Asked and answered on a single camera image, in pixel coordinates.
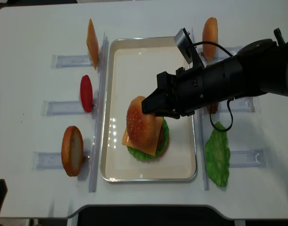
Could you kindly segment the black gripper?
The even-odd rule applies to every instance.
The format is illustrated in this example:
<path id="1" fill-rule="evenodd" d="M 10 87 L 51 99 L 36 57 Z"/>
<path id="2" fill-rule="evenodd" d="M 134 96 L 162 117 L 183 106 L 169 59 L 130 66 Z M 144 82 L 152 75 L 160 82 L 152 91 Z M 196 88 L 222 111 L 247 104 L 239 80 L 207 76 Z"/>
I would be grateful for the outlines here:
<path id="1" fill-rule="evenodd" d="M 178 119 L 205 106 L 203 68 L 179 68 L 176 74 L 157 75 L 157 89 L 141 102 L 144 114 Z"/>

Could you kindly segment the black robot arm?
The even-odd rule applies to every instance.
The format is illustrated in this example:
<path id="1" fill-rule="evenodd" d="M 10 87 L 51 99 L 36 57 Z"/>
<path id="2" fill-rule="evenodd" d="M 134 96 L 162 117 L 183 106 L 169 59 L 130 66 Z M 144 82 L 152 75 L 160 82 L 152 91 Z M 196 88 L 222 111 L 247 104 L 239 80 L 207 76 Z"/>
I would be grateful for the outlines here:
<path id="1" fill-rule="evenodd" d="M 274 35 L 276 40 L 253 42 L 234 56 L 204 66 L 195 43 L 181 29 L 174 40 L 193 66 L 179 68 L 174 75 L 158 74 L 157 89 L 142 102 L 143 113 L 178 119 L 230 98 L 266 93 L 288 97 L 288 42 L 279 29 Z"/>

